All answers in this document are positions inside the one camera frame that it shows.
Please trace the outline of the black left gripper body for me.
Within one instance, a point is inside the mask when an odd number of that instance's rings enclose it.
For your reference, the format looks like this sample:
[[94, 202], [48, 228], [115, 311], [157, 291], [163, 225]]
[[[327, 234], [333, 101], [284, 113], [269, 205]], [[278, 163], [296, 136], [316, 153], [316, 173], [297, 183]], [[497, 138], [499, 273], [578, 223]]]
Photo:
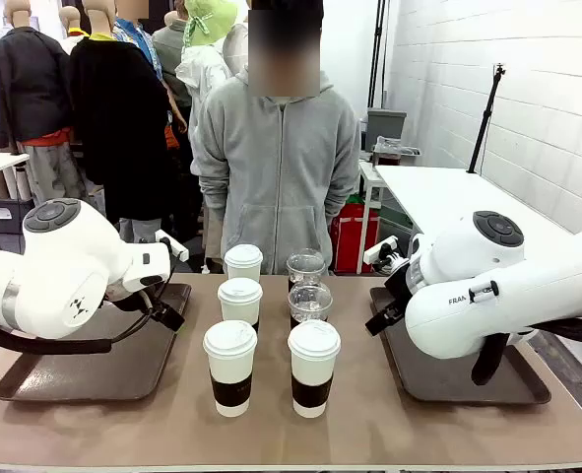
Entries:
[[114, 284], [107, 287], [106, 300], [126, 312], [145, 311], [149, 307], [163, 312], [171, 308], [171, 305], [159, 297], [159, 289], [159, 286], [150, 286], [132, 293], [122, 285]]

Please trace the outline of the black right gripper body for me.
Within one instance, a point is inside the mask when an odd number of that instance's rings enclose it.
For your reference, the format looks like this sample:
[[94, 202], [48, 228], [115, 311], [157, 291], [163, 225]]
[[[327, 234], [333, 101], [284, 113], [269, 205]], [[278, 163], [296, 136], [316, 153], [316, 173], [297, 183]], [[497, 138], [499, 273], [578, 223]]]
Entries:
[[409, 262], [402, 264], [384, 283], [385, 288], [393, 299], [386, 306], [386, 309], [392, 310], [397, 315], [405, 313], [407, 304], [413, 296], [408, 287], [407, 274], [409, 268]]

